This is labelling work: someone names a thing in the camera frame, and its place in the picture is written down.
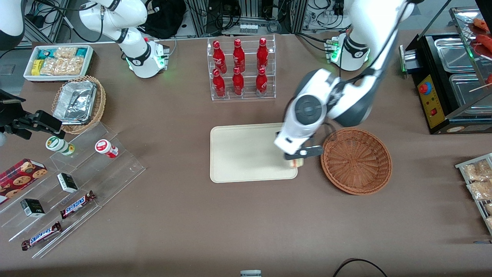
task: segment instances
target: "brown wicker basket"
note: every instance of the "brown wicker basket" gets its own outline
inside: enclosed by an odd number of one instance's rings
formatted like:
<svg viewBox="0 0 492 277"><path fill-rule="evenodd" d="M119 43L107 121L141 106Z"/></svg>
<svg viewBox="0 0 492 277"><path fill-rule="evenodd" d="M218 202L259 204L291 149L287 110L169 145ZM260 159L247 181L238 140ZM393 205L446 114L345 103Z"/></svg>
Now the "brown wicker basket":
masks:
<svg viewBox="0 0 492 277"><path fill-rule="evenodd" d="M82 82L82 81L94 82L97 85L97 92L96 92L96 98L95 98L95 102L94 102L94 108L92 109L92 119L88 124L86 124L86 125L62 125L61 126L62 130L64 130L67 133L74 134L74 135L78 135L78 134L82 133L87 128L89 128L91 125L99 122L102 118L102 114L104 113L104 105L106 105L106 92L104 91L104 88L102 87L101 83L96 78L94 78L92 76L84 76L81 78L76 78L76 79L70 80L67 83ZM58 90L58 93L55 96L55 100L53 101L53 104L51 105L51 113L55 112L55 107L57 106L58 98L60 97L60 92L62 91L62 88L63 88L63 86Z"/></svg>
<svg viewBox="0 0 492 277"><path fill-rule="evenodd" d="M340 129L325 140L323 149L323 171L335 186L347 193L376 193L390 180L393 168L390 153L369 132Z"/></svg>

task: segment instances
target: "yellow control panel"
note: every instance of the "yellow control panel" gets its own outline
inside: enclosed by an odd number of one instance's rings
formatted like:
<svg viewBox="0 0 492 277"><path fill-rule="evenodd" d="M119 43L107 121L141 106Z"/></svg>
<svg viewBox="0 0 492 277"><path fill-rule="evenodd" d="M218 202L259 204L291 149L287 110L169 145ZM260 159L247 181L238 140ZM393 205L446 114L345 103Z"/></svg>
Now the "yellow control panel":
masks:
<svg viewBox="0 0 492 277"><path fill-rule="evenodd" d="M445 117L430 75L417 86L417 89L419 90L420 99L424 106L427 122L431 128L434 128L443 122Z"/></svg>

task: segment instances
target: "brown tablecloth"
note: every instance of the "brown tablecloth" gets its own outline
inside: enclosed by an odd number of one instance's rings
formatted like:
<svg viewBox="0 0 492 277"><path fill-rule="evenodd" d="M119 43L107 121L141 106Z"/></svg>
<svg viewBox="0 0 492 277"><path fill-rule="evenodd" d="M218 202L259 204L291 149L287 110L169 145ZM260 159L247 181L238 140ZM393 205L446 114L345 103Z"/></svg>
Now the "brown tablecloth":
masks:
<svg viewBox="0 0 492 277"><path fill-rule="evenodd" d="M402 44L415 33L403 33ZM248 103L211 101L206 39L178 41L168 71L151 79L137 78L116 44L94 44L91 73L107 93L102 121L148 169L42 259L0 233L0 275L215 277L261 269L264 276L318 277L359 257L390 276L490 276L492 246L472 244L490 237L454 165L492 152L491 137L429 135L411 79L398 74L396 49L360 126L392 155L383 190L347 195L327 180L318 158L307 159L292 180L210 180L213 127L281 122L304 74L337 71L297 37L276 38L277 98ZM26 82L24 108L50 111L59 86ZM46 138L9 136L0 169L22 158L44 161L52 154ZM350 265L339 276L356 274L377 271Z"/></svg>

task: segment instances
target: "red cookie box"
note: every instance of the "red cookie box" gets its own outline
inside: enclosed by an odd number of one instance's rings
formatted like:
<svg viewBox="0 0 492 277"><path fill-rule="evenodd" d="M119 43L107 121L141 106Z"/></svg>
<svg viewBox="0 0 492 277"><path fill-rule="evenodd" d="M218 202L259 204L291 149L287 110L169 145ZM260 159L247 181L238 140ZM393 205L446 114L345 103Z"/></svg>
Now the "red cookie box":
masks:
<svg viewBox="0 0 492 277"><path fill-rule="evenodd" d="M0 205L48 171L43 164L23 159L0 174Z"/></svg>

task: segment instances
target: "coca-cola bottle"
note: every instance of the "coca-cola bottle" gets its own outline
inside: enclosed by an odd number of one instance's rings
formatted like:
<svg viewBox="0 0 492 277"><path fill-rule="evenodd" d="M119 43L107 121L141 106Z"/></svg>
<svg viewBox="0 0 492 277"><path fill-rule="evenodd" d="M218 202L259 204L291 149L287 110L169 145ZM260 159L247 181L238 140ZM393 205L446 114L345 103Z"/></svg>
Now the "coca-cola bottle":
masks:
<svg viewBox="0 0 492 277"><path fill-rule="evenodd" d="M220 76L220 71L218 69L214 69L212 71L214 78L212 79L212 83L214 84L215 94L219 98L225 97L225 82L222 76Z"/></svg>
<svg viewBox="0 0 492 277"><path fill-rule="evenodd" d="M265 68L260 68L256 77L256 95L258 97L263 97L267 94L267 81L268 78L265 75Z"/></svg>
<svg viewBox="0 0 492 277"><path fill-rule="evenodd" d="M258 52L256 52L256 67L258 70L260 68L267 68L268 66L268 48L267 39L260 38L260 47L258 47Z"/></svg>
<svg viewBox="0 0 492 277"><path fill-rule="evenodd" d="M212 45L214 46L214 64L215 67L220 70L221 74L227 72L227 66L225 65L225 55L224 51L220 48L220 43L215 40Z"/></svg>
<svg viewBox="0 0 492 277"><path fill-rule="evenodd" d="M234 66L239 67L241 72L246 70L246 59L245 59L245 51L241 47L241 40L234 40L234 52L232 53L234 57Z"/></svg>
<svg viewBox="0 0 492 277"><path fill-rule="evenodd" d="M234 93L237 96L243 95L245 89L245 79L241 74L239 67L234 68L234 76L232 76L232 83L234 84Z"/></svg>

